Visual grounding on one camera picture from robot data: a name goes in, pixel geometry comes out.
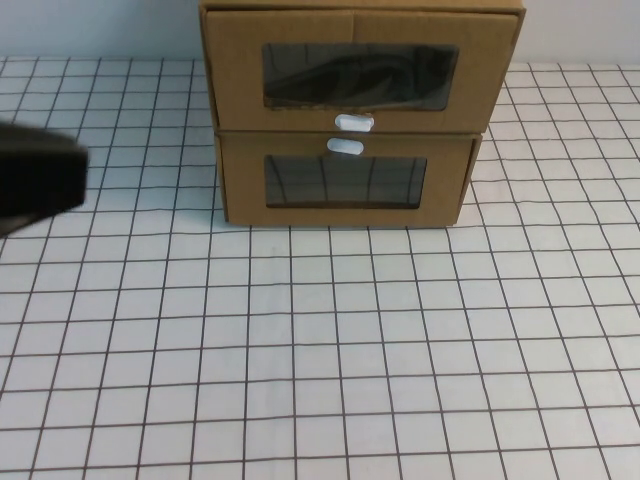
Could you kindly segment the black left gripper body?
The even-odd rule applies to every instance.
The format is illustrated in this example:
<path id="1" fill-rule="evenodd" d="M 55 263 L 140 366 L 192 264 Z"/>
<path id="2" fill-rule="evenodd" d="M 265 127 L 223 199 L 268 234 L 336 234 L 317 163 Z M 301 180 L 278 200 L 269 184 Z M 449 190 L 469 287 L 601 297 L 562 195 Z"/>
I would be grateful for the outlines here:
<path id="1" fill-rule="evenodd" d="M 1 236 L 84 204 L 89 152 L 73 138 L 1 123 Z"/>

